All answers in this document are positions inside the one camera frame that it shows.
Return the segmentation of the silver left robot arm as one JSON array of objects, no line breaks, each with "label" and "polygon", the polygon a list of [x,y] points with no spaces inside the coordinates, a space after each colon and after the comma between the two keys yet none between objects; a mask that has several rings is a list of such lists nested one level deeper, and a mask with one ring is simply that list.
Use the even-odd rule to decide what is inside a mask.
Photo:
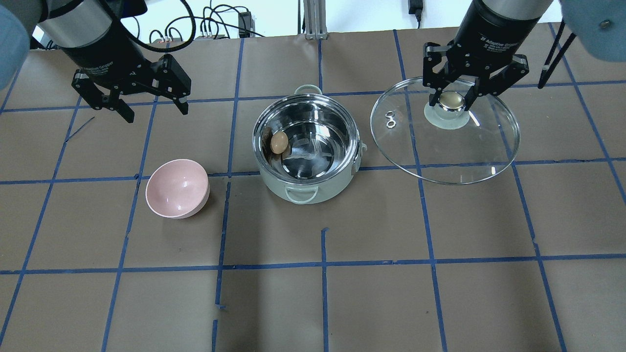
[{"label": "silver left robot arm", "polygon": [[38,26],[78,66],[71,86],[92,109],[115,111],[132,123],[134,111],[123,96],[149,93],[188,113],[192,80],[172,52],[192,39],[170,48],[143,43],[105,0],[3,0],[0,9],[2,88],[22,67]]}]

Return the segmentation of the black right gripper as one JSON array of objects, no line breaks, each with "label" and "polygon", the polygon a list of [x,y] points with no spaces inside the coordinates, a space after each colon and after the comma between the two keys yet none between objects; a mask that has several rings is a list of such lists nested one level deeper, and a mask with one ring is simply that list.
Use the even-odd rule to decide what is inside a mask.
[{"label": "black right gripper", "polygon": [[[424,44],[423,85],[432,91],[428,105],[434,107],[444,89],[463,75],[476,77],[464,97],[465,111],[478,98],[498,96],[518,83],[530,69],[526,55],[517,51],[534,26],[534,19],[514,19],[485,2],[472,2],[448,45]],[[434,71],[443,58],[443,67]]]}]

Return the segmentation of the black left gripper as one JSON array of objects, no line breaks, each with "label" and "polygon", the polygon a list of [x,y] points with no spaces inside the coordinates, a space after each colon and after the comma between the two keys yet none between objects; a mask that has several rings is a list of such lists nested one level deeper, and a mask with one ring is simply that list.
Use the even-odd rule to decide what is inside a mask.
[{"label": "black left gripper", "polygon": [[[154,72],[154,63],[145,58],[118,23],[112,23],[94,42],[65,47],[64,53],[79,67],[72,78],[72,88],[94,110],[112,110],[133,123],[134,111],[119,94],[150,93],[172,100],[181,114],[189,112],[187,100],[192,80],[182,66],[172,54],[164,54]],[[154,73],[158,86],[153,85]],[[105,94],[98,86],[110,92]]]}]

